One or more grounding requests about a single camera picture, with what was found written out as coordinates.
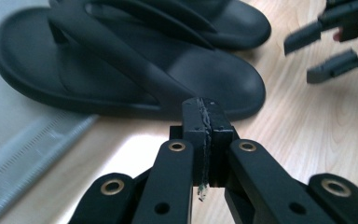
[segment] black flip-flop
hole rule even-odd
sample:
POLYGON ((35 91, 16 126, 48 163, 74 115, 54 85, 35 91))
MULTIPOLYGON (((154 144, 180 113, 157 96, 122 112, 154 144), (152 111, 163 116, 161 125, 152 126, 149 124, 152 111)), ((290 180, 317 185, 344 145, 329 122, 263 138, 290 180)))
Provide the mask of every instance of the black flip-flop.
MULTIPOLYGON (((267 41, 271 27, 266 16, 240 0, 128 0, 159 9, 223 49, 253 49, 267 41)), ((159 26, 163 20, 152 21, 159 26)))
POLYGON ((86 10, 113 2, 65 0, 7 18, 0 26, 4 80, 41 103, 104 115, 179 119, 181 103, 194 96, 214 99, 232 119, 261 108, 264 83, 250 64, 211 49, 191 30, 198 45, 121 20, 119 10, 112 20, 86 10))

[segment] flip-flop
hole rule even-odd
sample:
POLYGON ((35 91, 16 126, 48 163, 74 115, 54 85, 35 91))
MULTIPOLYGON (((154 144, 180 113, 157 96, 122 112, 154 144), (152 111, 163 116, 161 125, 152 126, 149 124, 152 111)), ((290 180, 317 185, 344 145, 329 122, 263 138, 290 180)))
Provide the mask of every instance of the flip-flop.
POLYGON ((0 25, 1 76, 36 101, 86 113, 179 119, 181 103, 194 96, 214 99, 232 119, 261 108, 265 87, 255 69, 191 30, 198 45, 120 20, 119 10, 101 20, 85 9, 114 2, 65 0, 10 16, 0 25))
MULTIPOLYGON (((169 15, 165 20, 176 18, 222 49, 253 49, 266 42, 271 33, 266 16, 240 0, 129 1, 159 9, 169 15)), ((163 20, 152 22, 158 26, 163 20)))

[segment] wooden surface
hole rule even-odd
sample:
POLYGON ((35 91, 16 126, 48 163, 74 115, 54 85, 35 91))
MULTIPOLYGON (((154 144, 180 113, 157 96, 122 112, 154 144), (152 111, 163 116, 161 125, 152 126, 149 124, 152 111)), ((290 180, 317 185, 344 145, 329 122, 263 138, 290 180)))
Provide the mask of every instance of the wooden surface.
MULTIPOLYGON (((332 32, 288 57, 283 40, 324 9, 324 0, 246 1, 268 17, 270 39, 252 51, 235 52, 260 73, 267 101, 250 119, 236 121, 241 138, 262 144, 295 179, 319 173, 341 175, 358 186, 358 70, 320 85, 306 83, 307 68, 334 53, 358 48, 338 44, 332 32)), ((1 219, 1 223, 66 223, 97 177, 137 176, 153 164, 169 126, 178 122, 100 118, 92 129, 1 219)), ((206 202, 194 197, 193 223, 233 222, 221 189, 206 202)))

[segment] wooden floor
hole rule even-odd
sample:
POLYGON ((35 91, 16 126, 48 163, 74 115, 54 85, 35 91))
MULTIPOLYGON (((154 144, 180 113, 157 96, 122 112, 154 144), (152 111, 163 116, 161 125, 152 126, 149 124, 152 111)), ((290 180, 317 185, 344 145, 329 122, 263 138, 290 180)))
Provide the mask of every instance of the wooden floor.
MULTIPOLYGON (((267 87, 267 101, 250 119, 236 121, 241 138, 262 144, 295 179, 332 173, 358 186, 358 70, 319 85, 306 83, 307 68, 358 41, 335 43, 332 32, 285 57, 283 40, 316 20, 324 0, 246 1, 268 17, 272 34, 252 51, 235 52, 251 63, 267 87)), ((100 118, 10 211, 1 223, 66 223, 79 198, 100 175, 137 176, 153 164, 169 126, 178 122, 100 118)), ((231 223, 221 189, 204 203, 194 197, 193 223, 231 223)))

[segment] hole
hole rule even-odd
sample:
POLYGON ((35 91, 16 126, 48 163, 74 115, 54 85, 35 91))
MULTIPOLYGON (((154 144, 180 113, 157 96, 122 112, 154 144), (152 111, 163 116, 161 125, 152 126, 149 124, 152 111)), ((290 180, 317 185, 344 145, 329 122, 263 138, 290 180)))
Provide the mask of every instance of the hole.
POLYGON ((172 151, 182 151, 186 148, 186 145, 183 143, 175 142, 171 143, 168 148, 172 151))
POLYGON ((338 197, 349 197, 351 195, 351 190, 347 186, 334 179, 322 180, 322 187, 338 197))
POLYGON ((307 209, 305 209, 305 207, 299 203, 290 203, 289 208, 292 210, 292 212, 299 215, 305 215, 307 213, 307 209))
POLYGON ((170 205, 167 203, 158 203, 155 206, 155 212, 160 215, 164 215, 170 212, 170 205))
POLYGON ((240 149, 244 151, 255 151, 256 147, 252 143, 249 142, 241 142, 239 145, 240 149))
POLYGON ((101 193, 104 195, 115 195, 124 189, 124 182, 120 179, 107 180, 101 186, 101 193))

